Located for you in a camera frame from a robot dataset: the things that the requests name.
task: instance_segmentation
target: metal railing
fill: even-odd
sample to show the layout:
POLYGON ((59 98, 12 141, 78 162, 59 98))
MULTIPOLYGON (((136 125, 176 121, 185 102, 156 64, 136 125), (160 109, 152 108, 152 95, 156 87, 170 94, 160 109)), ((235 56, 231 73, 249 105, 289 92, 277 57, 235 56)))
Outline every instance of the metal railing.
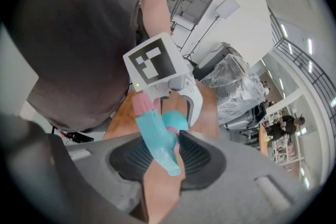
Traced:
POLYGON ((332 102, 336 97, 336 87, 323 69, 303 50, 289 41, 282 33, 273 12, 269 10, 274 46, 286 55, 308 78, 321 98, 327 111, 336 144, 336 107, 332 102))

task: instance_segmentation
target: person in black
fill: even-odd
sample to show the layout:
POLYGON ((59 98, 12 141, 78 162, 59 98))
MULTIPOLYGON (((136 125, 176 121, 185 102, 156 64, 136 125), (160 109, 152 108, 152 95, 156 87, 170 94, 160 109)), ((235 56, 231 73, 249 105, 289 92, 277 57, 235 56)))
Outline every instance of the person in black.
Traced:
MULTIPOLYGON (((270 141, 276 141, 284 135, 292 135, 296 132, 298 126, 302 126, 305 123, 305 118, 302 115, 294 119, 292 116, 282 116, 279 121, 269 127, 266 127, 268 136, 272 136, 270 141)), ((248 146, 254 146, 259 144, 259 133, 255 133, 250 136, 251 139, 257 138, 257 141, 247 143, 248 146)))
POLYGON ((139 2, 150 37, 170 34, 166 0, 10 0, 3 22, 38 74, 27 101, 56 128, 110 119, 125 97, 123 55, 134 48, 139 2))
POLYGON ((268 101, 267 99, 265 100, 265 103, 266 103, 266 105, 265 105, 266 108, 269 108, 270 106, 275 104, 274 101, 268 101))

